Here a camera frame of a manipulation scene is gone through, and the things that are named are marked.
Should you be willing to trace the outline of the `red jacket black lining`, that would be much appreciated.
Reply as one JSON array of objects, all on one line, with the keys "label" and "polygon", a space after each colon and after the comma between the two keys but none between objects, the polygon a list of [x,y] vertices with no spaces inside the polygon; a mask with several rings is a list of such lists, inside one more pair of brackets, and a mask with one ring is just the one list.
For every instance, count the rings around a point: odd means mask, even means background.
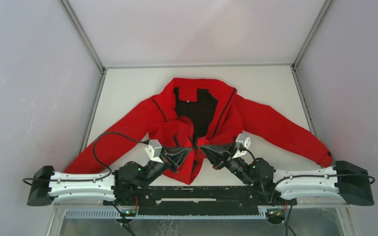
[{"label": "red jacket black lining", "polygon": [[243,98],[215,79],[174,78],[163,91],[135,106],[90,144],[65,169],[70,174],[95,174],[113,164],[145,136],[167,147],[192,148],[171,179],[191,184],[205,155],[202,145],[225,145],[248,132],[292,153],[328,167],[332,156],[310,131],[293,123],[271,106]]}]

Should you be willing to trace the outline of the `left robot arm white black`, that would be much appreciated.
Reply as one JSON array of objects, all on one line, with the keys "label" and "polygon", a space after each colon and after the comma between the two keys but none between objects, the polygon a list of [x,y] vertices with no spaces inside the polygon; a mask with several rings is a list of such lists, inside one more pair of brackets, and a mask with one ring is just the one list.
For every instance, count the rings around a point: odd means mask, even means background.
[{"label": "left robot arm white black", "polygon": [[101,174],[67,174],[56,172],[53,166],[44,166],[32,178],[24,179],[31,182],[27,205],[41,207],[78,199],[128,205],[139,189],[148,187],[165,171],[177,173],[191,152],[191,148],[155,144],[146,145],[144,150],[149,157],[145,166],[130,161],[116,171]]}]

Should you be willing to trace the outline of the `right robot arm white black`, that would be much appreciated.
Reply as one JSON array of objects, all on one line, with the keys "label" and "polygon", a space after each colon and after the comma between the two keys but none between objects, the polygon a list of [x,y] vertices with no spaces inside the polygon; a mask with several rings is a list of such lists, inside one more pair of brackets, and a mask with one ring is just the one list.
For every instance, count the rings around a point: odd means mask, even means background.
[{"label": "right robot arm white black", "polygon": [[[297,198],[339,198],[349,205],[372,206],[372,184],[376,181],[366,169],[347,161],[335,161],[333,166],[311,171],[275,169],[263,158],[254,157],[240,143],[203,145],[205,154],[215,170],[226,168],[243,184],[255,186],[264,201],[276,205],[280,201]],[[248,164],[242,155],[253,158]]]}]

